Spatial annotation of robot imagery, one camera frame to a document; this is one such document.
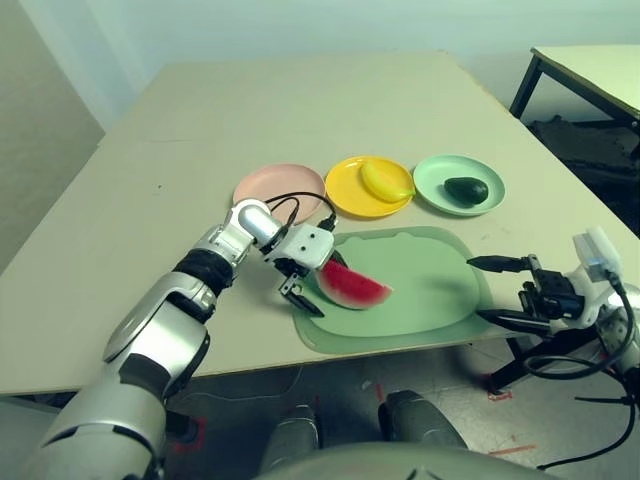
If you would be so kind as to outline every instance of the red tape mark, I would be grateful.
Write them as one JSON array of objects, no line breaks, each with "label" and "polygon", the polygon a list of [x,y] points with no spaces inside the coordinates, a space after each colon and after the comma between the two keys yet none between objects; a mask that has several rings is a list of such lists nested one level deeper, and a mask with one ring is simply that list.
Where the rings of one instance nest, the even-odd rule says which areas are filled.
[{"label": "red tape mark", "polygon": [[197,417],[194,420],[198,424],[198,436],[191,443],[176,443],[173,446],[175,453],[195,452],[204,446],[204,430],[207,425],[207,419],[205,417]]},{"label": "red tape mark", "polygon": [[513,448],[505,448],[504,450],[494,450],[493,452],[488,452],[489,455],[509,455],[510,453],[524,452],[525,450],[533,450],[534,448],[538,448],[537,445],[522,445],[521,447],[513,447]]},{"label": "red tape mark", "polygon": [[382,385],[379,383],[376,383],[376,398],[378,399],[378,402],[384,402],[384,390],[382,390]]},{"label": "red tape mark", "polygon": [[511,392],[501,393],[500,395],[494,395],[493,393],[487,392],[487,398],[492,402],[499,402],[500,400],[513,399],[513,395]]}]

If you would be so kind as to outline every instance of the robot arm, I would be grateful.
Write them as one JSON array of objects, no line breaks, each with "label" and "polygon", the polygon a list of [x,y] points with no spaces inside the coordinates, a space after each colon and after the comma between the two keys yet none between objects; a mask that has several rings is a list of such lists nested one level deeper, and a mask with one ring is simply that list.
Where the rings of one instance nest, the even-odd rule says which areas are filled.
[{"label": "robot arm", "polygon": [[[591,329],[595,332],[594,337],[600,338],[609,357],[577,372],[573,378],[613,366],[640,406],[640,333],[632,307],[636,303],[635,308],[640,308],[637,303],[639,291],[633,285],[623,286],[620,257],[601,228],[589,229],[574,236],[573,240],[580,265],[566,276],[544,270],[535,255],[468,260],[467,263],[481,270],[528,270],[533,277],[533,281],[525,282],[518,293],[523,311],[495,309],[481,310],[478,314],[510,330],[544,338],[552,338],[563,330]],[[525,367],[531,360],[535,358],[525,360]],[[533,374],[542,378],[568,379],[555,374]]]},{"label": "robot arm", "polygon": [[165,401],[202,362],[210,343],[204,323],[252,245],[287,276],[280,288],[285,298],[313,311],[315,306],[293,287],[326,263],[333,235],[311,225],[287,228],[258,200],[238,203],[116,328],[97,379],[60,412],[25,478],[161,476]]}]

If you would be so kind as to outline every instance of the tiled floor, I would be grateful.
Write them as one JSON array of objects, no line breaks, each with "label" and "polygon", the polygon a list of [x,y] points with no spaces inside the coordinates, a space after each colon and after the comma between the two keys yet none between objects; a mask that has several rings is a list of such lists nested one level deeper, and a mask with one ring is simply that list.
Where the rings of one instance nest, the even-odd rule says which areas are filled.
[{"label": "tiled floor", "polygon": [[[316,408],[325,447],[380,440],[381,395],[407,388],[436,404],[472,450],[529,466],[590,453],[624,430],[627,407],[573,400],[576,395],[619,397],[620,387],[602,374],[571,382],[533,378],[497,400],[474,387],[460,369],[490,372],[510,359],[504,341],[488,341],[305,366],[297,382],[297,367],[196,379],[169,406],[205,419],[205,434],[200,443],[180,452],[170,445],[168,477],[252,478],[271,429],[287,409],[300,403]],[[233,402],[194,395],[238,398],[283,391],[287,393],[275,398]],[[638,430],[614,452],[549,473],[581,480],[640,478]]]}]

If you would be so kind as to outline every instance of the pink plate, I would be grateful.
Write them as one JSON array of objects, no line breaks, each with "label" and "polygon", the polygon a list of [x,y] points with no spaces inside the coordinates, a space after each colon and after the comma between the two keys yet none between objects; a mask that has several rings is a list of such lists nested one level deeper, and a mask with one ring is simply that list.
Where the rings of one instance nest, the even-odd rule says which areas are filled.
[{"label": "pink plate", "polygon": [[[315,170],[304,165],[281,163],[268,165],[244,177],[233,192],[233,203],[245,198],[267,200],[289,192],[311,192],[324,196],[324,180]],[[305,221],[318,209],[322,200],[309,196],[299,196],[300,209],[295,223]],[[286,223],[296,203],[289,200],[273,212],[273,216]]]}]

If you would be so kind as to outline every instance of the banana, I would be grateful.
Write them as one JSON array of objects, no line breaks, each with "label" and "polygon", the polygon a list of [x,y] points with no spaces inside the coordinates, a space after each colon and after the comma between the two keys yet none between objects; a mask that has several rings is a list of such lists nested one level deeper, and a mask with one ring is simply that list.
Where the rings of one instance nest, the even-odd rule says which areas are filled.
[{"label": "banana", "polygon": [[416,193],[413,189],[408,190],[398,185],[398,181],[394,177],[381,171],[376,167],[375,163],[371,161],[365,162],[365,164],[360,167],[360,175],[367,190],[385,202],[400,202]]}]

